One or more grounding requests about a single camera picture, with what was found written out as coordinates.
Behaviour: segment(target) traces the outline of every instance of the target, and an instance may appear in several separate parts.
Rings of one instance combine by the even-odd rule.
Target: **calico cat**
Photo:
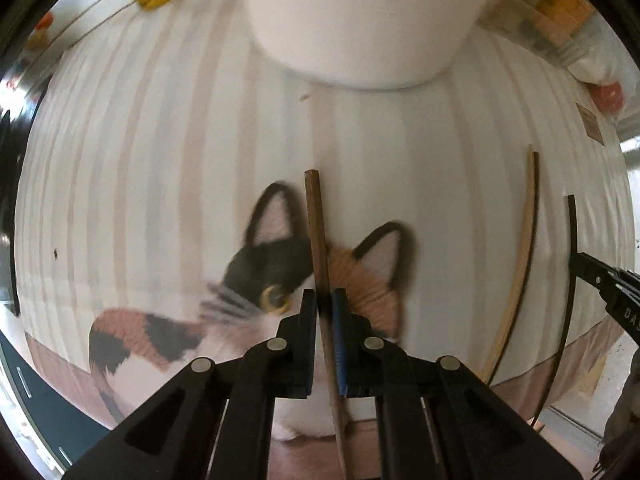
[[[399,326],[399,282],[409,262],[410,233],[399,222],[371,232],[354,250],[328,245],[332,287],[345,288],[354,312],[375,330],[394,337]],[[215,362],[240,357],[275,336],[280,320],[296,314],[304,288],[313,287],[305,219],[295,192],[271,184],[255,205],[244,244],[226,267],[199,318],[180,322],[124,308],[103,311],[89,335],[92,377],[119,422],[197,356]],[[316,363],[322,364],[319,338]],[[316,366],[309,399],[278,399],[273,436],[334,433],[326,375]]]

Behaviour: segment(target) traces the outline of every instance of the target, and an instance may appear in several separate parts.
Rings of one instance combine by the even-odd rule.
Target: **bent wooden stick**
[[[342,397],[338,392],[338,381],[335,371],[334,334],[331,324],[331,288],[329,284],[329,268],[326,259],[326,240],[324,238],[324,217],[322,216],[322,194],[320,191],[320,175],[318,170],[305,171],[306,214],[309,219],[309,238],[311,240],[311,257],[316,280],[316,298],[318,301],[318,317],[320,320],[320,337],[324,352],[331,414],[334,419],[335,443],[338,448],[338,460],[344,480],[351,480],[348,463],[346,440],[344,436],[345,415]]]
[[[494,342],[489,350],[479,377],[485,384],[494,379],[504,352],[511,339],[522,300],[529,280],[531,259],[536,244],[536,229],[538,227],[538,202],[540,200],[540,155],[529,150],[527,154],[527,191],[520,229],[520,243],[518,245],[518,259],[513,273],[513,282],[507,298],[507,306],[502,314]]]

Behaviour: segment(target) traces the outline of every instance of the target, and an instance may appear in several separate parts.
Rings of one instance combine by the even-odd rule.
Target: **white and beige striped backdrop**
[[[575,102],[596,113],[604,146],[586,135]],[[205,280],[222,277],[260,193],[275,180],[302,192],[315,167],[329,238],[354,246],[393,219],[414,230],[405,348],[478,370],[511,285],[529,145],[542,162],[538,236],[497,381],[556,350],[567,194],[580,250],[633,264],[622,153],[587,92],[480,28],[429,84],[367,92],[265,58],[241,0],[129,7],[65,54],[33,125],[16,209],[24,329],[88,370],[89,329],[105,308],[195,319]],[[570,342],[605,317],[583,283],[575,306]]]

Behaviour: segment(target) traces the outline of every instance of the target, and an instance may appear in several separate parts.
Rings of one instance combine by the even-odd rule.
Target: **black fur patch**
[[[118,366],[130,355],[131,352],[119,338],[93,328],[89,332],[89,359],[102,373],[107,370],[111,374],[115,373]]]
[[[291,237],[243,247],[227,266],[223,283],[258,305],[260,294],[268,286],[280,285],[285,293],[291,294],[312,272],[308,238]]]
[[[187,333],[185,327],[173,319],[146,315],[145,332],[156,351],[168,361],[177,361],[187,350],[194,350],[202,338]]]

